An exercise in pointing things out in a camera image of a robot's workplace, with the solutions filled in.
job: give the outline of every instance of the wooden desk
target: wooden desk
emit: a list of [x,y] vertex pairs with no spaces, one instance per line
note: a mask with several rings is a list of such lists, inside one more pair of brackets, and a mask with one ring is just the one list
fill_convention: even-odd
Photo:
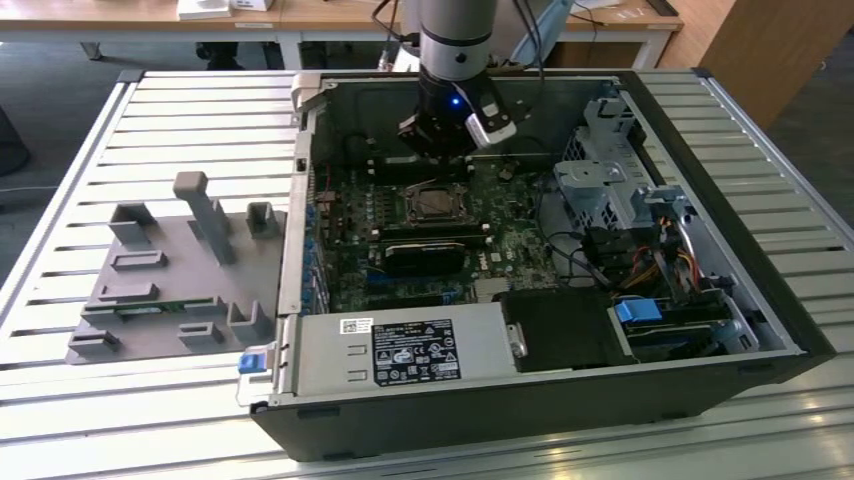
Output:
[[[0,42],[194,42],[278,41],[286,68],[302,69],[305,41],[382,41],[371,21],[379,0],[277,0],[267,12],[235,10],[231,18],[179,21],[176,0],[0,0]],[[382,18],[389,21],[391,8]],[[646,0],[594,10],[606,25],[570,18],[561,42],[642,45],[634,66],[654,67],[673,31],[682,22],[661,17]],[[90,58],[99,52],[90,45]]]
[[[287,43],[294,45],[282,47],[289,68],[295,68],[293,65],[299,61],[299,42],[385,40],[385,32],[371,21],[371,12],[378,3],[379,0],[286,0],[279,38],[287,39]],[[399,21],[405,15],[398,12]],[[625,0],[617,7],[593,10],[593,15],[605,26],[598,26],[594,32],[589,21],[570,17],[558,41],[591,42],[595,35],[597,44],[641,44],[633,66],[654,68],[671,33],[682,28],[679,18],[658,15],[646,0]],[[389,22],[390,16],[391,6],[385,9],[381,18]],[[587,17],[589,13],[582,11],[579,16]]]
[[240,31],[242,23],[275,29],[285,4],[269,11],[234,10],[230,18],[178,20],[176,0],[0,0],[0,31]]
[[179,21],[178,0],[0,0],[0,42],[80,42],[91,59],[96,42],[273,42],[286,1]]

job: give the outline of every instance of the gray 3d printed holder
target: gray 3d printed holder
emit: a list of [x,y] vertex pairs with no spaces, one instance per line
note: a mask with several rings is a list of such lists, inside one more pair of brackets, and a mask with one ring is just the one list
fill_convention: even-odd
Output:
[[203,172],[174,191],[192,217],[155,219],[146,205],[116,207],[116,235],[67,362],[114,362],[243,351],[273,340],[286,214],[270,203],[226,215]]

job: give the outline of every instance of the black plastic cover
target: black plastic cover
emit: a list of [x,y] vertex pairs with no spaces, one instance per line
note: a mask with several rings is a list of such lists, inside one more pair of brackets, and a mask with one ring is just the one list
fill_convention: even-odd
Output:
[[521,372],[635,363],[621,347],[607,314],[611,297],[597,288],[517,290],[498,295],[505,322],[522,329]]

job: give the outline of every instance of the barcode sticker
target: barcode sticker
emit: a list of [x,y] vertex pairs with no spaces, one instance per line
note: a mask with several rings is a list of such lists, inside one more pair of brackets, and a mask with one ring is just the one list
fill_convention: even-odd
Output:
[[349,333],[370,333],[373,318],[345,318],[342,319],[342,335]]

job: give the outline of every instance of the white paper on desk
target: white paper on desk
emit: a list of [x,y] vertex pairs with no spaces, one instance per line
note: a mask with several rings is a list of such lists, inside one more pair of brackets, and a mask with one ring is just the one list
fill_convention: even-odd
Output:
[[613,7],[621,3],[623,3],[623,0],[575,0],[573,8],[570,8],[570,13],[578,15],[579,13],[587,12],[587,9],[595,10],[597,8]]
[[178,19],[231,17],[228,0],[178,0]]

